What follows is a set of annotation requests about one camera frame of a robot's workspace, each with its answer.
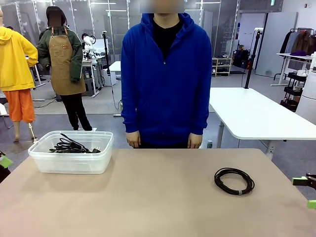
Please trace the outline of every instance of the yellow hoodie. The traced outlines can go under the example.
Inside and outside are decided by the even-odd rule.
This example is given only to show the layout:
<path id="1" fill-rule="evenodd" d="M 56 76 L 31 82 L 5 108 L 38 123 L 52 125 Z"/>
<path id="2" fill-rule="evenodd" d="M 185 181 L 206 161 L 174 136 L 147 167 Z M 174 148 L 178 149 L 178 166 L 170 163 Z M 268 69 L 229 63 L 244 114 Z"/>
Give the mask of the yellow hoodie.
<path id="1" fill-rule="evenodd" d="M 0 27 L 0 89 L 34 88 L 30 67 L 38 61 L 37 49 L 18 32 Z"/>

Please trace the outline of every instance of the glass wall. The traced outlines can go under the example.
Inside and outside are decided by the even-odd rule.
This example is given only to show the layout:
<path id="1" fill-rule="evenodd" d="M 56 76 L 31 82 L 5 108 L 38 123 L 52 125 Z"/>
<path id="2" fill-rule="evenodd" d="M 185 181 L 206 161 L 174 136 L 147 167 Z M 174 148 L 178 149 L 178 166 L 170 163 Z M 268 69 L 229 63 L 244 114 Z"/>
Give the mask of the glass wall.
<path id="1" fill-rule="evenodd" d="M 213 55 L 231 54 L 239 0 L 184 0 L 185 12 L 209 35 Z M 141 21 L 140 0 L 27 0 L 1 5 L 4 24 L 37 44 L 47 27 L 46 8 L 60 7 L 79 38 L 83 33 L 102 39 L 107 31 L 111 61 L 120 60 L 122 40 Z"/>

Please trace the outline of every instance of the clear plastic bin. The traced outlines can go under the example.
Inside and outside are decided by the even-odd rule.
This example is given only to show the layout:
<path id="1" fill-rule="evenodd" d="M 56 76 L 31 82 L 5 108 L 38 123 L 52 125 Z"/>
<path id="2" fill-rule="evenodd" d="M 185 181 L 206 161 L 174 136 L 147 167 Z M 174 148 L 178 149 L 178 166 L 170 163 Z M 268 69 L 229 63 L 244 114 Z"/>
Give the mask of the clear plastic bin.
<path id="1" fill-rule="evenodd" d="M 81 143 L 90 151 L 99 148 L 95 154 L 50 153 L 49 149 L 63 138 L 60 133 Z M 97 131 L 53 131 L 33 144 L 28 152 L 40 172 L 62 174 L 102 174 L 107 168 L 113 145 L 113 133 Z"/>

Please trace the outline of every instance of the brown apron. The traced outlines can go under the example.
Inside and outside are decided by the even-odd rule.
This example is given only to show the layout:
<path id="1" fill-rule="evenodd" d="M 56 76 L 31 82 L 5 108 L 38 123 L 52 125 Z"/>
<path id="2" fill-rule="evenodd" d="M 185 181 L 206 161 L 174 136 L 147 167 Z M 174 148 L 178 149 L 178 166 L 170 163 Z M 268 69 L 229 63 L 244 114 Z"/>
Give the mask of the brown apron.
<path id="1" fill-rule="evenodd" d="M 54 36 L 54 28 L 51 29 L 49 40 L 49 54 L 51 60 L 51 84 L 58 95 L 74 95 L 85 92 L 83 76 L 79 82 L 72 82 L 70 75 L 72 46 L 68 39 L 68 32 L 64 26 L 65 36 Z"/>

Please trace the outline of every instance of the mannequin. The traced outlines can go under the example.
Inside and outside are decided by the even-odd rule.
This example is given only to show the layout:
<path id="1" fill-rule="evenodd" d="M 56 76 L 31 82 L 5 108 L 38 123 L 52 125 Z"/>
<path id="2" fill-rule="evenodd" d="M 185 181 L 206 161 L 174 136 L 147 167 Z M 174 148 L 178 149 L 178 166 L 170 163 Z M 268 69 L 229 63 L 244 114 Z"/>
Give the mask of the mannequin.
<path id="1" fill-rule="evenodd" d="M 9 102 L 9 115 L 15 131 L 14 142 L 20 140 L 20 121 L 32 125 L 35 120 L 30 90 L 35 85 L 30 67 L 37 60 L 36 48 L 18 32 L 3 26 L 3 12 L 0 10 L 0 89 Z M 35 136 L 31 131 L 30 134 L 34 140 Z"/>
<path id="2" fill-rule="evenodd" d="M 79 129 L 80 121 L 85 131 L 91 131 L 81 97 L 85 92 L 81 41 L 75 32 L 65 26 L 67 19 L 59 7 L 49 6 L 46 16 L 49 27 L 37 46 L 39 63 L 43 68 L 51 67 L 52 87 L 64 102 L 73 129 Z"/>

